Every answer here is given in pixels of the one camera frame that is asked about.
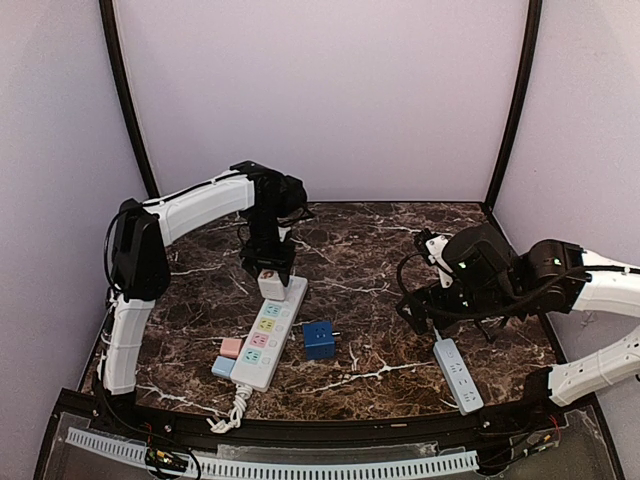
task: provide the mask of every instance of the power strip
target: power strip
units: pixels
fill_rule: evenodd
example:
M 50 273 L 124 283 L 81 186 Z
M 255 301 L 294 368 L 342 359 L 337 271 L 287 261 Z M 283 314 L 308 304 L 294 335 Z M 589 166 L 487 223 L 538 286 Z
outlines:
M 282 301 L 265 300 L 231 371 L 231 381 L 266 392 L 307 292 L 307 279 L 291 277 Z
M 482 408 L 484 402 L 480 397 L 480 392 L 478 392 L 455 342 L 450 338 L 442 340 L 440 335 L 437 337 L 438 341 L 433 346 L 433 353 L 447 379 L 460 413 L 467 415 Z

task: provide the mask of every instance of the light blue block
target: light blue block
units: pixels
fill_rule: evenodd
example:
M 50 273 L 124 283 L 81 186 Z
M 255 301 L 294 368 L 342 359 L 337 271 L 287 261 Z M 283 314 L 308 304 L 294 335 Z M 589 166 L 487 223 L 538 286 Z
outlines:
M 216 361 L 213 363 L 213 367 L 211 367 L 211 373 L 217 377 L 230 378 L 231 370 L 233 370 L 233 366 L 235 364 L 236 361 L 231 360 L 230 358 L 217 357 Z

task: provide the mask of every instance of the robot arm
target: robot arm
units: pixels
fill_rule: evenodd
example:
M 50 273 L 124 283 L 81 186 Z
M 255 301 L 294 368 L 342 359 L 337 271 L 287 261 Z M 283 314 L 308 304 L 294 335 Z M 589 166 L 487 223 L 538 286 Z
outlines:
M 244 162 L 181 192 L 143 203 L 124 202 L 109 229 L 117 222 L 111 269 L 105 258 L 114 291 L 113 322 L 103 335 L 107 352 L 98 369 L 105 389 L 113 395 L 135 389 L 144 328 L 171 279 L 166 246 L 217 218 L 240 212 L 250 233 L 240 252 L 242 266 L 259 283 L 263 270 L 277 272 L 280 288 L 274 288 L 272 280 L 265 288 L 260 286 L 263 296 L 281 300 L 289 284 L 295 247 L 278 219 L 300 208 L 306 210 L 306 201 L 300 180 Z
M 640 269 L 586 251 L 578 245 L 544 240 L 518 256 L 490 225 L 448 238 L 424 230 L 418 253 L 440 270 L 440 282 L 409 292 L 398 268 L 404 298 L 398 313 L 417 333 L 427 318 L 444 329 L 463 319 L 548 312 L 604 311 L 640 317 Z M 640 327 L 583 359 L 556 365 L 548 373 L 549 398 L 565 406 L 600 388 L 640 373 Z

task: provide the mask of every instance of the white cord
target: white cord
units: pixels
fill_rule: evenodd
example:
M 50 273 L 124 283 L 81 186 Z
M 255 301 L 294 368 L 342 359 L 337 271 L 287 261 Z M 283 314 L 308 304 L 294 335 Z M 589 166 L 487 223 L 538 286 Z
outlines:
M 211 425 L 212 433 L 227 433 L 232 428 L 240 427 L 242 416 L 247 409 L 247 400 L 251 397 L 253 388 L 249 385 L 236 386 L 236 398 L 233 400 L 233 408 L 229 412 L 229 421 L 219 420 L 214 423 L 213 420 L 207 418 L 207 422 Z

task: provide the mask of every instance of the marble tabletop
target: marble tabletop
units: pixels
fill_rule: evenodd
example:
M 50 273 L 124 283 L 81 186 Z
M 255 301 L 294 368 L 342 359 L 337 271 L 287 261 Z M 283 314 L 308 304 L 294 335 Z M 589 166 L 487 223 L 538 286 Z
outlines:
M 474 203 L 318 203 L 316 217 L 294 227 L 295 274 L 309 290 L 270 389 L 252 396 L 246 418 L 387 419 L 454 411 L 432 353 L 433 335 L 417 336 L 395 313 L 396 265 L 428 227 L 456 233 L 486 221 Z M 244 338 L 262 298 L 241 268 L 232 215 L 193 231 L 167 249 L 171 286 L 157 302 L 138 360 L 138 403 L 197 414 L 225 414 L 231 382 L 211 374 L 225 337 Z M 419 258 L 406 282 L 436 279 Z M 307 361 L 302 325 L 330 321 L 336 355 Z M 442 332 L 454 338 L 485 404 L 518 400 L 524 378 L 553 364 L 540 321 L 511 319 L 488 344 L 472 322 Z M 90 392 L 87 375 L 83 391 Z

